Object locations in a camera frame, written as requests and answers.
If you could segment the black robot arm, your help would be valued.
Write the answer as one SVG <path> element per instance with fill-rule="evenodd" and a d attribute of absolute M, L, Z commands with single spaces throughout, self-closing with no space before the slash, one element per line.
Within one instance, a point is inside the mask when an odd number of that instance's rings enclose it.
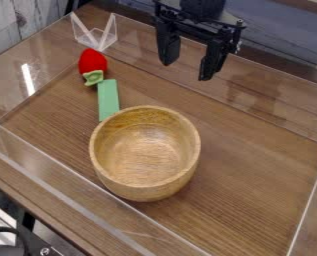
<path fill-rule="evenodd" d="M 158 56 L 172 64 L 180 53 L 180 36 L 206 45 L 198 80 L 207 81 L 220 71 L 229 54 L 239 51 L 245 21 L 224 10 L 226 0 L 152 0 Z"/>

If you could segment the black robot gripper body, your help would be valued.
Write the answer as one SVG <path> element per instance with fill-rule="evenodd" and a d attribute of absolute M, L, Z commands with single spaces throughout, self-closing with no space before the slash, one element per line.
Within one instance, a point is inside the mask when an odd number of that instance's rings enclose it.
<path fill-rule="evenodd" d="M 226 11 L 226 0 L 152 0 L 155 18 L 171 22 L 178 35 L 211 37 L 220 29 L 246 28 L 246 23 Z"/>

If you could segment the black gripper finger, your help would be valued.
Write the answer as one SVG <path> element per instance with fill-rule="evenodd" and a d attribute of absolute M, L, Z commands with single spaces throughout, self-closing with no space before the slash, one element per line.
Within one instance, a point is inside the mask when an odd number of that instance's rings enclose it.
<path fill-rule="evenodd" d="M 180 37 L 171 22 L 155 18 L 156 47 L 162 64 L 168 66 L 179 58 Z"/>
<path fill-rule="evenodd" d="M 239 51 L 241 29 L 220 29 L 206 42 L 206 54 L 200 59 L 199 81 L 207 81 L 220 71 L 230 53 Z"/>

